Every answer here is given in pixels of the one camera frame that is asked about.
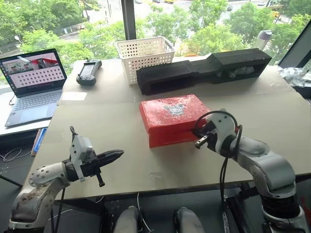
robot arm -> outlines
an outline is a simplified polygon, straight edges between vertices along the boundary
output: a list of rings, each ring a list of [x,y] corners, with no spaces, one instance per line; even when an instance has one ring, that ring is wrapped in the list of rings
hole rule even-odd
[[[296,200],[292,166],[266,143],[246,137],[238,139],[236,120],[230,116],[224,109],[211,112],[206,117],[207,123],[193,132],[200,138],[195,146],[199,149],[207,143],[209,149],[232,158],[253,176],[271,232],[290,229],[290,232],[308,233],[304,211]]]
[[[73,134],[70,158],[32,171],[28,182],[13,203],[10,232],[43,232],[51,214],[56,195],[71,182],[97,176],[104,186],[100,167],[118,159],[124,151],[111,150],[96,155],[90,140]]]

laptop screen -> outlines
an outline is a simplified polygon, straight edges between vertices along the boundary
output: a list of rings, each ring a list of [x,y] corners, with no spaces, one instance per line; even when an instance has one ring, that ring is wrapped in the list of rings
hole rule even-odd
[[[55,49],[2,58],[0,69],[17,97],[61,89],[67,78]]]

white table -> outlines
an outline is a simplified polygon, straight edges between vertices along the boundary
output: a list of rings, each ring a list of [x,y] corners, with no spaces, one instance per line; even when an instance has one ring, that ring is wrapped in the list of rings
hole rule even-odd
[[[13,92],[8,92],[0,95],[0,109],[1,109],[1,114],[0,114],[0,136],[8,135],[8,134],[13,134],[13,133],[21,133],[25,131],[31,131],[31,130],[36,130],[36,129],[41,129],[41,128],[46,128],[49,126],[50,119],[48,120],[42,120],[42,121],[37,121],[29,124],[23,124],[15,127],[5,127],[6,120],[8,119],[13,106],[9,105],[10,99],[13,97],[14,93]]]
[[[122,149],[125,153],[102,167],[104,187],[99,188],[94,177],[83,183],[74,182],[66,189],[66,199],[217,184],[224,159],[209,149],[197,150],[193,143],[149,148],[139,102],[189,93],[196,94],[212,110],[226,108],[243,125],[243,135],[268,143],[292,164],[296,174],[311,173],[310,105],[274,67],[268,67],[258,79],[218,85],[203,83],[171,93],[142,96],[137,86],[127,84],[119,60],[103,61],[93,87],[75,82],[80,64],[75,64],[64,90],[87,92],[87,96],[82,101],[60,101],[31,170],[68,158],[70,125],[90,139],[96,152]],[[251,179],[237,163],[228,163],[226,182]]]

red box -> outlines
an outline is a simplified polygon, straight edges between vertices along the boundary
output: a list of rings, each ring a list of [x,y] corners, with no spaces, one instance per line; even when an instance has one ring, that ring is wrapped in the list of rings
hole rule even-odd
[[[140,114],[149,134],[149,147],[197,140],[191,130],[209,109],[195,96],[142,101]]]

laptop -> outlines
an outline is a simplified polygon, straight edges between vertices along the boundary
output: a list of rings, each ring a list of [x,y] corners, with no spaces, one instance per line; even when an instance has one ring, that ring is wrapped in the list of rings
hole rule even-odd
[[[67,79],[55,49],[1,58],[0,69],[17,97],[6,127],[53,116]]]

